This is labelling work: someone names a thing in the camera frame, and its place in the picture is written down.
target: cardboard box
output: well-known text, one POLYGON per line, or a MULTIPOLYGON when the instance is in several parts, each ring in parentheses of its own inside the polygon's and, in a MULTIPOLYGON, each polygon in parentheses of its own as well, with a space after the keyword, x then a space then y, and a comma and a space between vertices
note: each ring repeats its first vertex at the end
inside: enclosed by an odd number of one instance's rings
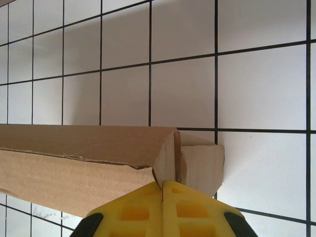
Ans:
POLYGON ((153 180, 213 196, 224 148, 170 127, 0 125, 0 192, 84 217, 153 180))

